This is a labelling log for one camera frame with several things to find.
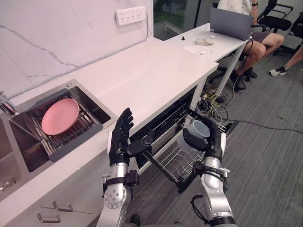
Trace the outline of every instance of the pink bowl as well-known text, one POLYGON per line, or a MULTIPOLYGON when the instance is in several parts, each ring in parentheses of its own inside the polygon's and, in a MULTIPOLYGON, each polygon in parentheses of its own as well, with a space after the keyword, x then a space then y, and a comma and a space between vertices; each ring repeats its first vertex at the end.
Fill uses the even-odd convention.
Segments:
POLYGON ((62 99, 52 105, 42 119, 42 130, 47 135, 57 135, 75 124, 79 116, 79 105, 72 98, 62 99))

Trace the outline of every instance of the electrical outlet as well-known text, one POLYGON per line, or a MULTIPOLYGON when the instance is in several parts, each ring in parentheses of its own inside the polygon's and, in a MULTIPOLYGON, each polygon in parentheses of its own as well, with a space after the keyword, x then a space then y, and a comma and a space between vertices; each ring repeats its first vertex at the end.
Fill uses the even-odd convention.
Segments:
POLYGON ((146 9, 144 6, 116 10, 116 22, 118 25, 127 25, 145 20, 146 9))

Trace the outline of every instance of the dishwasher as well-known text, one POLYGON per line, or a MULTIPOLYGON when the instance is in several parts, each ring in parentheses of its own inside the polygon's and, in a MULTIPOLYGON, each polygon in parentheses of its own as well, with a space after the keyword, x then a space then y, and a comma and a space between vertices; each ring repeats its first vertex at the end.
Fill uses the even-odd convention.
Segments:
MULTIPOLYGON (((166 108, 162 113, 130 137, 134 142, 144 138, 151 130, 154 140, 151 148, 136 156, 139 168, 148 161, 154 164, 182 193, 196 177, 192 168, 203 159, 205 151, 196 150, 183 139, 183 129, 203 116, 190 107, 196 87, 166 108)), ((218 125, 222 132, 225 128, 218 125)))

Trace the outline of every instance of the gray laptop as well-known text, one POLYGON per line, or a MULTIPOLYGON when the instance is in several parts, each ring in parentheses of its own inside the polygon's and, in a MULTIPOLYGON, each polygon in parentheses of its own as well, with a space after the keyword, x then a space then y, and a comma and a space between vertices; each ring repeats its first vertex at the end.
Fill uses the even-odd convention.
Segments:
POLYGON ((211 8, 210 31, 247 40, 253 16, 211 8))

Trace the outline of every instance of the sink basin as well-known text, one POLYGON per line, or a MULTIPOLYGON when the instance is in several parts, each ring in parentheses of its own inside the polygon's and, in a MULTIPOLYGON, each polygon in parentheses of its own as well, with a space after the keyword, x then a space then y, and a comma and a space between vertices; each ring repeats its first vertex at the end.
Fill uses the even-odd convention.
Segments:
POLYGON ((16 116, 0 114, 0 201, 117 120, 76 80, 20 104, 17 110, 16 116), (64 98, 79 104, 78 120, 66 132, 45 135, 43 115, 64 98))
POLYGON ((6 134, 3 120, 0 119, 0 195, 21 178, 22 174, 6 134))

